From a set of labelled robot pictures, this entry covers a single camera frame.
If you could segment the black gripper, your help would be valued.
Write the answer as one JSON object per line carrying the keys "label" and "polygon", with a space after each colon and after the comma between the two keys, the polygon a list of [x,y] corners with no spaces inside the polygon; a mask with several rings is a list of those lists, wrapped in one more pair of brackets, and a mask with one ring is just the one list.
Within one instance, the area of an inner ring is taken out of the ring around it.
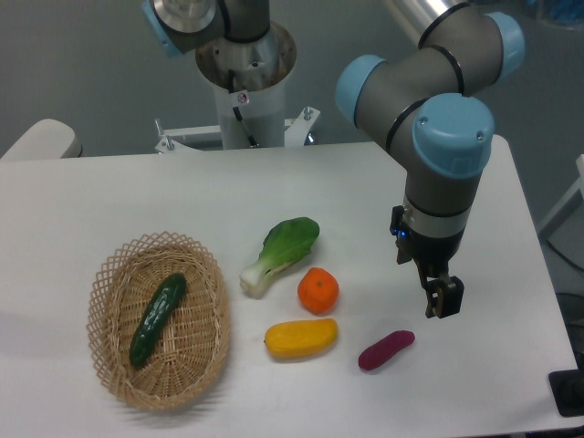
{"label": "black gripper", "polygon": [[464,283],[457,276],[449,276],[449,261],[459,249],[464,232],[448,237],[429,237],[416,233],[409,227],[395,230],[397,263],[417,266],[427,306],[425,316],[435,317],[437,281],[439,279],[437,316],[453,316],[460,312],[464,296]]}

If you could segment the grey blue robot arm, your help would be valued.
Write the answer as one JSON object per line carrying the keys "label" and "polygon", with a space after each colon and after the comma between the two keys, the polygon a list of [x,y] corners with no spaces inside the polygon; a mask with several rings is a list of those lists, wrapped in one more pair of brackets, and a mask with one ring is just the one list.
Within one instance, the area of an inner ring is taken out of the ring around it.
{"label": "grey blue robot arm", "polygon": [[[491,154],[495,124],[475,97],[521,65],[525,39],[502,13],[481,15],[465,1],[390,1],[417,47],[391,64],[358,57],[335,90],[344,117],[406,171],[390,230],[399,263],[413,262],[428,317],[461,307],[464,284],[449,273]],[[214,86],[226,149],[281,147],[283,85],[297,59],[290,34],[266,1],[146,1],[154,35],[169,56],[188,52]]]}

